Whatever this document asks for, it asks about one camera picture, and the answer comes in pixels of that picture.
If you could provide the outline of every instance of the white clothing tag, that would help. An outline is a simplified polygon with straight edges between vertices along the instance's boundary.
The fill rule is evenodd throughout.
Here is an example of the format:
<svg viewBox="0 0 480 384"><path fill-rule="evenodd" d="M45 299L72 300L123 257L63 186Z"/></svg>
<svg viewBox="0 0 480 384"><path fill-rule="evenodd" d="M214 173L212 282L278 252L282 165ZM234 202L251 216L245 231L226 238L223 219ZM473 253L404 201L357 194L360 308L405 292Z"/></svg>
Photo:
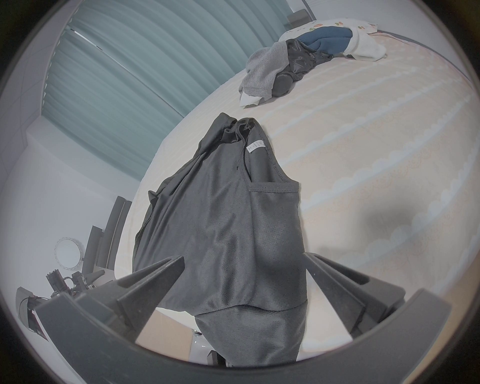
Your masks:
<svg viewBox="0 0 480 384"><path fill-rule="evenodd" d="M251 143L248 147L247 147L247 151L249 153L252 153L255 149L257 148L260 148L260 147L263 147L263 148L266 148L265 146L265 143L263 140L257 140L253 143Z"/></svg>

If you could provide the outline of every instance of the beige bed sheet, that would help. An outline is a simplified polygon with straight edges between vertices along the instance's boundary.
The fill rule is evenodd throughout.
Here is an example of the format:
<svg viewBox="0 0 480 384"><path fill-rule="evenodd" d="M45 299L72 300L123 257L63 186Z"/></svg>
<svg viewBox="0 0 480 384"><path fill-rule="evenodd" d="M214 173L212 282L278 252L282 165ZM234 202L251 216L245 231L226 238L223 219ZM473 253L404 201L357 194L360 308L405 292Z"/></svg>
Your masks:
<svg viewBox="0 0 480 384"><path fill-rule="evenodd" d="M256 118L283 170L300 182L306 250L403 286L407 299L422 287L445 292L480 248L480 103L468 80L435 53L374 38L387 58L335 58L288 95L246 109L239 107L240 72L185 117L159 147L133 200L116 277L132 271L147 192L193 156L225 112ZM308 281L304 357L350 340ZM195 327L188 314L170 315Z"/></svg>

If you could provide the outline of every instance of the curtain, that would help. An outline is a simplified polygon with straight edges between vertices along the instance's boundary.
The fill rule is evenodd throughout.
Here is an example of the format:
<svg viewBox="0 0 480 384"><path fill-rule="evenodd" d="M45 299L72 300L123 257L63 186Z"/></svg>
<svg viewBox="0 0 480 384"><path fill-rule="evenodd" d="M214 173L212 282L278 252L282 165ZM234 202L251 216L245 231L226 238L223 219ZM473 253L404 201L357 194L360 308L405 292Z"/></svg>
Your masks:
<svg viewBox="0 0 480 384"><path fill-rule="evenodd" d="M60 38L42 114L141 179L165 136L287 30L286 0L85 0Z"/></svg>

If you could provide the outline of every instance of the pillow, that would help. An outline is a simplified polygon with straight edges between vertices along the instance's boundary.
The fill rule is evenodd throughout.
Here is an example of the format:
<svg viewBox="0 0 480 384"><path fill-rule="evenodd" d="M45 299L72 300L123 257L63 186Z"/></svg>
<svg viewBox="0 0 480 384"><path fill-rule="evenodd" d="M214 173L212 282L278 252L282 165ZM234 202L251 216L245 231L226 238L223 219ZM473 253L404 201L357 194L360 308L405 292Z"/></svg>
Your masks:
<svg viewBox="0 0 480 384"><path fill-rule="evenodd" d="M282 36L280 36L280 39L278 39L278 41L295 39L298 36L303 35L304 33L313 31L316 28L330 27L330 26L358 28L368 34L377 32L377 24L370 24L366 21L349 19L344 17L344 18L338 18L338 19L332 19L332 20L326 20L326 21L314 20L298 28L294 28L294 29L290 29L289 31L286 31Z"/></svg>

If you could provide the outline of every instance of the blue garment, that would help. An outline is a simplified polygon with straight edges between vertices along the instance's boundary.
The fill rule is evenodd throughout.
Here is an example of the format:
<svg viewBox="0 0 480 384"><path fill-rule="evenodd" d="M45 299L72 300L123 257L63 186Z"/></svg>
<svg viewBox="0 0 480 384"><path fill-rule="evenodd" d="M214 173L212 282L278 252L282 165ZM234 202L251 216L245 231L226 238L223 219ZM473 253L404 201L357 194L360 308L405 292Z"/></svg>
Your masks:
<svg viewBox="0 0 480 384"><path fill-rule="evenodd" d="M326 52L329 55L342 53L347 49L352 31L343 27L319 27L304 33L297 40L311 49Z"/></svg>

